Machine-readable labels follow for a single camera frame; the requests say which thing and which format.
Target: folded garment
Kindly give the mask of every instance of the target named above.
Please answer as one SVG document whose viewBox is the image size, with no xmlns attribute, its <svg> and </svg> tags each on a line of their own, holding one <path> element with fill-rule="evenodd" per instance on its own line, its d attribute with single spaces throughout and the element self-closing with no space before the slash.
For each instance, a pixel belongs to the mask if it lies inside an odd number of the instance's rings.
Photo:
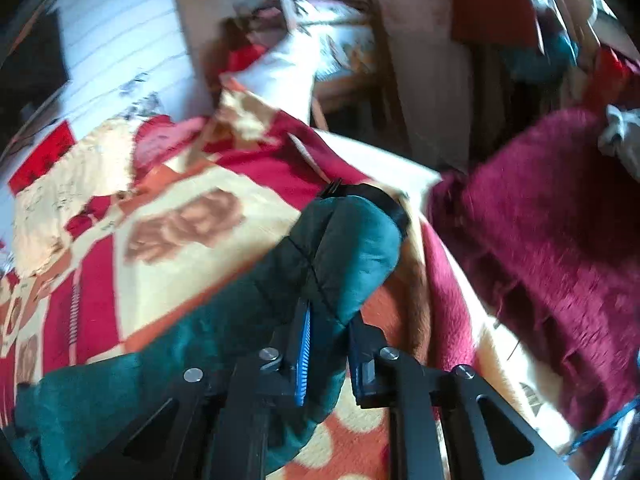
<svg viewBox="0 0 640 480">
<path fill-rule="evenodd" d="M 619 158 L 634 179 L 640 182 L 640 109 L 623 111 L 607 106 L 609 126 L 598 139 L 602 153 Z"/>
<path fill-rule="evenodd" d="M 599 152 L 603 126 L 551 114 L 468 178 L 445 174 L 429 204 L 478 294 L 562 376 L 559 409 L 579 431 L 640 387 L 640 186 Z"/>
<path fill-rule="evenodd" d="M 21 388 L 14 451 L 32 478 L 70 480 L 185 369 L 232 367 L 268 344 L 302 298 L 312 316 L 307 396 L 302 408 L 273 418 L 267 468 L 276 470 L 334 408 L 345 376 L 346 325 L 396 266 L 400 243 L 394 222 L 363 198 L 313 201 L 250 272 L 145 349 L 62 368 Z"/>
</svg>

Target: triangular cutout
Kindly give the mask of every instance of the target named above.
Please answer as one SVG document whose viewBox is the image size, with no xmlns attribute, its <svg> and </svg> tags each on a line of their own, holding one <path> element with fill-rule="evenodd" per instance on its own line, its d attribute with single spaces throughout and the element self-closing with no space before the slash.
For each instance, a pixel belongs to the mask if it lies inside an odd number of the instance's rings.
<svg viewBox="0 0 640 480">
<path fill-rule="evenodd" d="M 129 441 L 123 455 L 140 462 L 156 460 L 164 453 L 180 403 L 169 399 Z"/>
<path fill-rule="evenodd" d="M 478 406 L 484 418 L 495 459 L 501 465 L 507 465 L 533 454 L 533 444 L 487 397 L 478 399 Z"/>
</svg>

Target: bolt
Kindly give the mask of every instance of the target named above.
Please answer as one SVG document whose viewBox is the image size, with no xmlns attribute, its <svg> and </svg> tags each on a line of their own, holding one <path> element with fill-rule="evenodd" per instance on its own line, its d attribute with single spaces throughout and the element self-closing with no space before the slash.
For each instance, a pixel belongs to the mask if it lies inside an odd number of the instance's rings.
<svg viewBox="0 0 640 480">
<path fill-rule="evenodd" d="M 393 348 L 392 346 L 385 346 L 380 349 L 380 357 L 382 357 L 385 361 L 395 361 L 400 357 L 400 352 L 398 349 Z"/>
<path fill-rule="evenodd" d="M 454 371 L 458 377 L 463 379 L 473 379 L 476 376 L 476 371 L 469 365 L 458 365 Z"/>
<path fill-rule="evenodd" d="M 278 352 L 277 348 L 267 346 L 267 348 L 263 348 L 262 350 L 260 350 L 260 353 L 258 355 L 263 361 L 270 362 L 275 361 L 280 355 L 280 352 Z"/>
<path fill-rule="evenodd" d="M 202 370 L 199 368 L 189 368 L 185 371 L 183 377 L 188 383 L 197 383 L 202 380 L 203 375 Z"/>
</svg>

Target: white paneled wall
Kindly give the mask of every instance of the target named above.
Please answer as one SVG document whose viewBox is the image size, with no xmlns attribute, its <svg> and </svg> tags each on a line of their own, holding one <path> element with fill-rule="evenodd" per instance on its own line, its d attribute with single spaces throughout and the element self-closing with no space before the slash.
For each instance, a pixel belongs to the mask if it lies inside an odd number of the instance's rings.
<svg viewBox="0 0 640 480">
<path fill-rule="evenodd" d="M 179 121 L 209 114 L 212 103 L 196 76 L 183 37 L 175 0 L 57 0 L 69 82 L 57 100 L 26 131 L 42 140 L 67 119 L 76 139 L 150 92 Z M 131 96 L 120 87 L 146 73 Z M 7 182 L 33 148 L 0 168 L 0 237 L 11 246 L 13 197 Z"/>
</svg>

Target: maroon towel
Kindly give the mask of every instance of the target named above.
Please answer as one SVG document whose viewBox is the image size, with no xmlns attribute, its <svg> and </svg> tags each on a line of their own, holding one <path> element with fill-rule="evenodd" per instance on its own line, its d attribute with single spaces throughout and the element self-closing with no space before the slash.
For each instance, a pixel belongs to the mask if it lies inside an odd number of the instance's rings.
<svg viewBox="0 0 640 480">
<path fill-rule="evenodd" d="M 564 379 L 577 430 L 639 390 L 640 184 L 598 151 L 603 127 L 551 114 L 468 179 L 445 175 L 429 204 L 478 294 Z"/>
</svg>

